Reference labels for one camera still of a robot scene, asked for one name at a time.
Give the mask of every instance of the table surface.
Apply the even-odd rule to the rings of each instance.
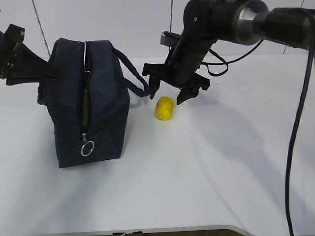
[[[284,173],[306,60],[249,56],[176,107],[170,121],[157,120],[154,108],[178,90],[162,84],[153,101],[130,93],[121,159],[69,169],[58,168],[53,124],[36,103],[36,85],[1,81],[0,235],[221,228],[288,235]],[[163,58],[132,61],[141,71]],[[311,80],[292,166],[296,235],[315,234],[314,101]]]

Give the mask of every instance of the bag handle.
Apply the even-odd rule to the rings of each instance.
[[[114,48],[112,45],[112,52],[118,56],[118,58],[122,61],[122,63],[128,68],[128,70],[143,84],[144,90],[138,88],[135,84],[133,84],[128,79],[122,77],[121,82],[123,82],[127,88],[129,88],[131,91],[133,91],[136,95],[139,97],[146,97],[150,95],[150,87],[148,83],[139,75],[137,69],[134,67],[134,65],[129,61],[129,59],[119,50]]]

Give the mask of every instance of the fabric bag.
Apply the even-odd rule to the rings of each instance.
[[[124,78],[119,59],[144,90]],[[59,167],[120,158],[130,104],[128,89],[148,96],[146,81],[110,41],[82,43],[61,38],[49,62],[59,69],[60,78],[39,85],[38,103],[46,105],[54,123]]]

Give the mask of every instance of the black cable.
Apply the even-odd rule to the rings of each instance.
[[[219,77],[219,76],[224,75],[226,72],[228,72],[228,63],[226,62],[226,60],[224,60],[224,58],[222,58],[218,53],[216,53],[215,51],[213,51],[213,50],[211,50],[211,49],[209,49],[209,52],[210,52],[213,56],[215,56],[216,58],[218,58],[220,61],[222,61],[222,65],[225,65],[225,66],[226,66],[226,70],[225,70],[225,71],[223,71],[223,72],[217,74],[217,73],[212,73],[212,72],[210,71],[210,69],[209,69],[209,64],[208,64],[207,62],[202,62],[201,65],[204,65],[204,66],[207,67],[209,75],[214,76],[214,77]]]
[[[36,18],[37,18],[37,21],[38,21],[38,24],[39,24],[39,28],[40,28],[41,34],[42,34],[42,36],[43,36],[43,38],[44,38],[44,42],[45,42],[45,46],[46,46],[48,55],[49,55],[49,57],[50,57],[50,56],[51,56],[51,53],[50,53],[50,51],[49,51],[49,47],[48,47],[48,44],[47,44],[47,40],[46,40],[46,36],[45,36],[45,34],[44,34],[43,27],[42,27],[41,22],[40,22],[40,20],[39,20],[39,16],[38,16],[38,12],[37,12],[37,9],[36,9],[36,6],[35,6],[35,2],[34,2],[34,0],[31,0],[31,1],[32,1],[32,4],[33,4],[33,8],[34,8],[34,10],[35,10],[35,14],[36,14]]]
[[[293,10],[301,11],[307,15],[310,21],[310,25],[311,25],[311,42],[310,42],[310,52],[309,52],[309,57],[308,57],[308,62],[307,62],[307,67],[306,67],[302,94],[301,94],[298,110],[296,113],[296,118],[294,121],[293,131],[291,134],[289,150],[288,150],[288,155],[287,155],[286,172],[285,172],[285,213],[286,213],[286,219],[287,219],[287,224],[289,227],[290,236],[294,236],[291,215],[290,215],[290,174],[291,174],[291,166],[292,166],[292,156],[293,156],[296,135],[299,128],[299,124],[300,124],[300,120],[301,120],[301,116],[303,112],[303,107],[305,104],[305,99],[306,99],[306,95],[307,95],[307,91],[309,87],[310,76],[311,76],[312,65],[313,65],[313,58],[315,54],[315,20],[313,18],[313,15],[309,10],[306,10],[306,9],[295,8]]]
[[[251,54],[253,51],[255,51],[263,42],[264,40],[260,40],[259,43],[256,44],[255,47],[253,47],[253,49],[251,49],[248,53],[246,53],[245,55],[241,56],[240,58],[237,58],[235,60],[232,60],[232,61],[228,61],[226,62],[227,64],[232,64],[232,63],[235,63],[235,62],[238,62],[242,59],[244,59],[245,57],[247,57],[249,54]],[[206,63],[207,65],[225,65],[225,63],[211,63],[211,62],[204,62]]]

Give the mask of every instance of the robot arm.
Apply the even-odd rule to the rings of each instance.
[[[7,85],[57,79],[58,70],[23,44],[24,35],[25,29],[15,25],[0,31],[0,79],[6,78]]]
[[[253,45],[268,40],[295,48],[309,49],[310,22],[296,8],[269,11],[261,0],[191,0],[184,12],[182,35],[165,32],[161,43],[172,49],[165,64],[145,64],[150,75],[151,98],[161,81],[181,90],[177,103],[207,90],[208,79],[196,74],[211,46],[217,40]]]

